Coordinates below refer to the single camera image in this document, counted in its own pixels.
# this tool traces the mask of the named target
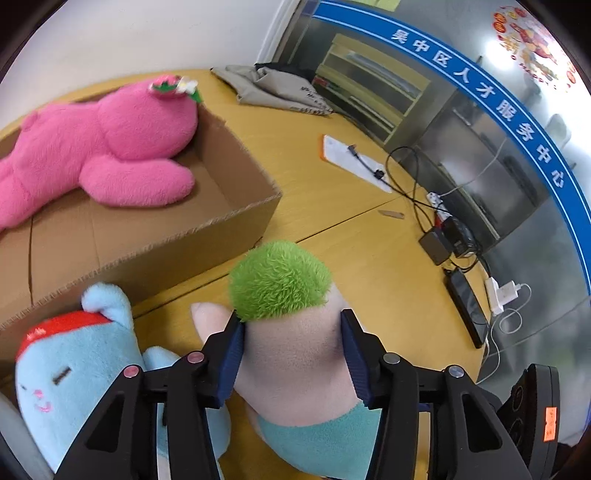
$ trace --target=black cable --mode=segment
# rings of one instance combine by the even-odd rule
[[[414,175],[414,184],[413,184],[413,192],[412,192],[412,196],[408,195],[405,191],[403,191],[402,187],[398,184],[398,182],[396,182],[396,180],[394,179],[394,177],[392,176],[392,174],[390,173],[390,169],[388,167],[388,162],[389,160],[394,160],[395,158],[392,156],[394,153],[396,153],[399,150],[402,149],[408,149],[412,152],[413,154],[413,158],[416,164],[416,169],[415,169],[415,175]],[[446,212],[448,214],[450,214],[447,210],[441,209],[441,208],[437,208],[434,207],[433,205],[428,205],[426,203],[423,203],[419,200],[416,199],[416,194],[417,194],[417,186],[418,186],[418,175],[419,175],[419,159],[418,159],[418,154],[417,151],[413,148],[413,147],[408,147],[406,145],[402,145],[400,147],[394,148],[390,153],[388,153],[388,156],[386,157],[386,162],[384,164],[384,169],[386,170],[385,174],[388,175],[388,178],[390,179],[390,182],[393,183],[395,186],[391,185],[390,182],[384,180],[384,172],[380,169],[374,170],[372,169],[369,165],[367,165],[367,163],[365,163],[363,161],[363,159],[361,158],[361,156],[357,153],[357,151],[355,150],[355,146],[354,145],[350,145],[348,146],[348,150],[349,152],[355,157],[357,158],[357,160],[359,160],[361,162],[361,164],[372,173],[372,175],[378,179],[379,181],[381,181],[383,184],[387,185],[388,187],[390,187],[393,191],[399,193],[400,195],[404,196],[405,198],[407,198],[408,200],[410,200],[413,203],[413,211],[414,211],[414,216],[417,220],[418,226],[419,228],[422,230],[423,233],[427,233],[427,231],[424,229],[423,224],[421,223],[421,220],[418,217],[418,212],[417,209],[425,216],[425,218],[427,219],[428,224],[431,226],[431,228],[434,227],[434,223],[431,220],[431,217],[429,217],[429,215],[427,214],[427,212],[425,212],[425,210],[423,209],[423,206],[425,207],[429,207],[430,209],[434,210],[435,212],[439,211],[439,212]],[[482,246],[480,245],[479,242],[477,242],[477,248],[478,250],[475,253],[475,260],[474,262],[472,262],[472,265],[468,266],[468,267],[461,267],[460,265],[458,265],[457,263],[455,263],[451,258],[449,259],[449,261],[456,267],[458,268],[462,273],[468,273],[469,271],[471,271],[476,264],[480,261],[487,273],[487,275],[490,277],[491,276],[491,269],[490,266],[488,265],[488,262],[486,261],[486,259],[482,256]]]
[[[395,148],[394,150],[392,150],[392,152],[391,152],[391,153],[394,153],[396,150],[399,150],[400,148],[409,148],[410,150],[414,151],[414,149],[413,149],[412,147],[398,147],[398,148]],[[410,196],[408,193],[406,193],[405,191],[403,191],[402,187],[401,187],[401,186],[400,186],[400,185],[399,185],[399,184],[398,184],[398,183],[397,183],[397,182],[396,182],[396,181],[395,181],[395,180],[392,178],[392,176],[390,175],[390,172],[388,171],[388,169],[387,169],[387,168],[386,168],[386,172],[387,172],[387,174],[388,174],[388,177],[390,178],[390,180],[391,180],[391,181],[394,183],[394,185],[396,185],[396,186],[393,186],[393,185],[391,185],[391,184],[390,184],[390,182],[388,182],[388,181],[384,180],[384,175],[385,175],[385,173],[384,173],[382,170],[380,170],[380,169],[374,170],[374,169],[372,169],[372,168],[371,168],[369,165],[367,165],[367,163],[365,163],[365,162],[364,162],[364,161],[361,159],[361,157],[359,156],[359,154],[358,154],[358,153],[357,153],[357,151],[355,150],[355,145],[350,145],[350,146],[348,146],[348,150],[349,150],[349,152],[351,152],[351,154],[352,154],[352,155],[353,155],[355,158],[357,158],[357,160],[359,160],[359,161],[361,162],[361,164],[362,164],[362,165],[363,165],[365,168],[367,168],[367,169],[368,169],[368,170],[371,172],[371,174],[372,174],[372,175],[373,175],[373,176],[374,176],[376,179],[378,179],[379,181],[381,181],[381,182],[382,182],[384,185],[387,185],[388,187],[390,187],[390,188],[391,188],[393,191],[395,191],[396,193],[399,193],[400,195],[402,195],[403,197],[405,197],[406,199],[410,200],[410,201],[411,201],[411,202],[413,202],[413,203],[416,203],[416,204],[418,204],[418,205],[422,205],[422,206],[425,206],[425,207],[429,207],[431,210],[436,210],[436,211],[438,211],[438,212],[446,212],[446,213],[449,213],[447,210],[444,210],[444,209],[442,209],[442,208],[438,208],[438,207],[434,207],[433,205],[429,205],[428,203],[421,202],[420,200],[417,200],[417,199],[414,199],[414,200],[413,200],[413,198],[412,198],[412,197],[411,197],[411,196]]]

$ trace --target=blue gripper pad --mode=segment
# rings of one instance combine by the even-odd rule
[[[369,385],[369,368],[344,312],[340,314],[340,329],[343,336],[343,353],[349,368],[349,375],[351,375],[355,387],[355,393],[357,398],[362,400],[363,404],[368,407],[374,399]]]
[[[217,381],[217,400],[220,405],[230,397],[244,353],[244,324],[239,322],[223,357]]]

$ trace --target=white wall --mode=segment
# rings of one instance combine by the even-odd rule
[[[253,64],[290,0],[69,0],[0,83],[0,128],[72,90],[124,75]]]

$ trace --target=wooden table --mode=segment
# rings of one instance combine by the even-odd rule
[[[404,220],[381,215],[379,209],[405,214]],[[463,366],[475,379],[482,361],[443,284],[443,272],[417,243],[421,232],[409,201],[399,198],[313,235],[300,245],[330,268],[334,280],[358,318],[376,333],[389,351],[414,365],[443,369]],[[467,274],[476,296],[486,307],[481,267]],[[143,350],[161,345],[184,355],[201,347],[190,316],[190,305],[212,301],[230,306],[228,277],[223,276],[153,310],[136,320]],[[227,480],[314,478],[281,461],[252,431],[243,401],[229,402],[232,441],[222,458]],[[421,414],[417,479],[425,479],[428,465],[428,416]]]
[[[421,232],[409,201],[387,194],[329,163],[320,161],[320,137],[328,134],[378,161],[384,152],[365,134],[338,115],[320,117],[270,108],[239,106],[234,92],[203,70],[175,72],[199,81],[207,107],[228,126],[277,181],[284,198],[264,241],[299,242],[324,261],[335,282],[363,324],[379,335],[386,348],[415,365],[443,369],[462,365],[476,378],[482,350],[476,350],[433,265],[417,243]],[[93,85],[66,95],[73,100],[115,89],[157,74],[142,74]],[[8,125],[0,132],[12,129]],[[392,172],[405,191],[412,178],[398,165]],[[418,192],[424,197],[425,192]],[[404,220],[384,217],[378,208],[396,210]],[[201,347],[189,306],[197,301],[229,305],[227,274],[238,259],[215,267],[134,307],[140,348],[161,345],[179,355]],[[475,268],[468,279],[489,315],[483,284]],[[251,429],[243,402],[229,400],[232,442],[221,460],[227,480],[304,480],[277,457]],[[416,478],[425,478],[428,424],[421,419]]]

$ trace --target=pink stuffed animal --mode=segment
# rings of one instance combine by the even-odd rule
[[[164,76],[98,102],[31,113],[0,160],[0,232],[77,187],[111,206],[157,207],[187,196],[193,175],[170,157],[197,129],[195,86]]]

